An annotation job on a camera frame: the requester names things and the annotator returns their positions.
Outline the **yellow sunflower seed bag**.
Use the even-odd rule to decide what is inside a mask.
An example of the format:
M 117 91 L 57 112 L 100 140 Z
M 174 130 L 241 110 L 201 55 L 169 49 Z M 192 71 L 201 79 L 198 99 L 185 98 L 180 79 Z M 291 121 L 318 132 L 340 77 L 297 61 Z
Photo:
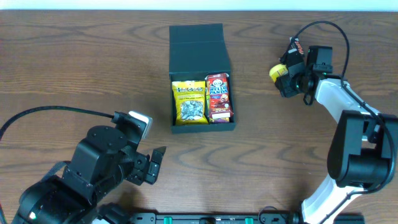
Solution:
M 205 117 L 205 81 L 172 82 L 176 126 L 208 124 Z

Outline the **red Hello Panda box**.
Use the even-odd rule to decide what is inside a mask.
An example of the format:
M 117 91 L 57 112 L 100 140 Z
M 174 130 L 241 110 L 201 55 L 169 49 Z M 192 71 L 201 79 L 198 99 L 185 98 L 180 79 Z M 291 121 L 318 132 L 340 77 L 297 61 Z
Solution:
M 228 78 L 227 73 L 212 74 L 205 78 L 210 96 L 210 117 L 213 119 L 230 118 L 231 121 L 233 117 Z

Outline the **black gift box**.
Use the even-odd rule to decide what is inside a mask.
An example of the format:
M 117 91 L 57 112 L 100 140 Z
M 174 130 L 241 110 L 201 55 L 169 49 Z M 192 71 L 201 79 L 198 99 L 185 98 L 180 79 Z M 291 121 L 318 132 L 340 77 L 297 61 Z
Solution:
M 207 75 L 227 73 L 231 107 L 235 113 L 231 64 L 223 25 L 170 26 L 169 41 L 170 81 L 204 80 Z

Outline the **green Pretz snack box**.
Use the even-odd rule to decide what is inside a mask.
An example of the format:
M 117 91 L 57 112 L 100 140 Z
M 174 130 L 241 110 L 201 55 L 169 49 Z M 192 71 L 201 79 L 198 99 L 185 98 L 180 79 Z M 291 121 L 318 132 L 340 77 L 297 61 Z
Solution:
M 208 94 L 208 88 L 205 88 L 205 92 L 206 92 L 206 117 L 208 119 L 208 122 L 210 124 L 216 124 L 216 123 L 229 123 L 230 122 L 230 118 L 217 118 L 217 119 L 213 119 L 210 117 L 210 96 Z

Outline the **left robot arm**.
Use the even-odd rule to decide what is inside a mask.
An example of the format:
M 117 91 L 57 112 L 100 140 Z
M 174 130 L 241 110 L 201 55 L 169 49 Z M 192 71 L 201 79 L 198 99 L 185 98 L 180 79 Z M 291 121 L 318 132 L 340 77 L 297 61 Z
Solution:
M 122 131 L 95 126 L 70 161 L 54 165 L 21 195 L 13 223 L 91 223 L 97 204 L 124 180 L 154 184 L 165 150 L 143 155 Z

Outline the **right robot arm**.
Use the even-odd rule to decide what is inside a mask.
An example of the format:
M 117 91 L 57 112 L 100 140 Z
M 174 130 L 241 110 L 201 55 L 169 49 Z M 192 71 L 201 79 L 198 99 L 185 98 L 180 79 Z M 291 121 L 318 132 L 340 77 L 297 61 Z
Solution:
M 307 56 L 291 49 L 269 72 L 281 96 L 303 94 L 306 105 L 318 102 L 337 122 L 328 174 L 290 223 L 333 223 L 354 199 L 380 191 L 394 176 L 397 117 L 365 103 L 343 76 L 333 73 L 331 60 L 331 47 L 311 46 Z

